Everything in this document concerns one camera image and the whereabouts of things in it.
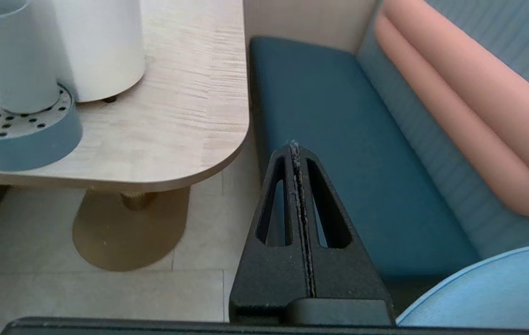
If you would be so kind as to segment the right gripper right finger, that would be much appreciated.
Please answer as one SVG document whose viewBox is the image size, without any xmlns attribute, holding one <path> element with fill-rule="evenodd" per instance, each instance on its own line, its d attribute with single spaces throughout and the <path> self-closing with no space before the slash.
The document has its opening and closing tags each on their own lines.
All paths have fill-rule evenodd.
<svg viewBox="0 0 529 335">
<path fill-rule="evenodd" d="M 309 295 L 389 302 L 390 295 L 317 156 L 296 147 Z"/>
</svg>

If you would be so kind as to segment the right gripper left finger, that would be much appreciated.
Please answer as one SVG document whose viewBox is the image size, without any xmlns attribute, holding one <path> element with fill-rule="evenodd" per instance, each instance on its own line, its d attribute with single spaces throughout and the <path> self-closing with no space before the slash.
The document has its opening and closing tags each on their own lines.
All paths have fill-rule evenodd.
<svg viewBox="0 0 529 335">
<path fill-rule="evenodd" d="M 291 142 L 270 158 L 229 296 L 232 323 L 279 324 L 292 302 L 313 295 L 309 218 L 300 146 Z M 268 245 L 277 185 L 282 184 L 282 245 Z"/>
</svg>

